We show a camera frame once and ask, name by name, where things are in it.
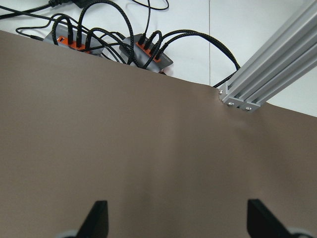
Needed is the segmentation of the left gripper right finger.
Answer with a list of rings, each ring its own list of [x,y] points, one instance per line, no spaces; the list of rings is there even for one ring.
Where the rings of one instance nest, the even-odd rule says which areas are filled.
[[[259,199],[247,202],[247,232],[251,238],[294,238]]]

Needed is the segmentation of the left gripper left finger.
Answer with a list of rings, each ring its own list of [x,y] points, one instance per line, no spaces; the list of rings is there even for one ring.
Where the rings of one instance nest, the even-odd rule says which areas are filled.
[[[108,205],[96,201],[76,234],[77,238],[106,238],[108,236]]]

